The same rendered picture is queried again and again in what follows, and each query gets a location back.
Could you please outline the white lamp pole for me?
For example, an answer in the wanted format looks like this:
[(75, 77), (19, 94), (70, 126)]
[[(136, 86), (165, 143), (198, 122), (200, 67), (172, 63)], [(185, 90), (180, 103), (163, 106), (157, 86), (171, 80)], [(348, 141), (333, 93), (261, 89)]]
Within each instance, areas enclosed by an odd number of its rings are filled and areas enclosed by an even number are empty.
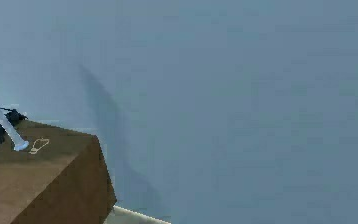
[(14, 150), (20, 151), (28, 147), (29, 142), (25, 141), (9, 122), (5, 114), (0, 109), (0, 125), (14, 143)]

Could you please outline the brown wooden cabinet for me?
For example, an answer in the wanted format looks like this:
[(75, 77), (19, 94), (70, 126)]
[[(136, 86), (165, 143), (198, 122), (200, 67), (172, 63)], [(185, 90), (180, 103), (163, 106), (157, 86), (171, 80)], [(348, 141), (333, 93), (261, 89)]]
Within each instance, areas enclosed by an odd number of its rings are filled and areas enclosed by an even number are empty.
[[(98, 137), (24, 120), (0, 144), (0, 224), (103, 224), (117, 202)], [(29, 151), (36, 139), (50, 143)]]

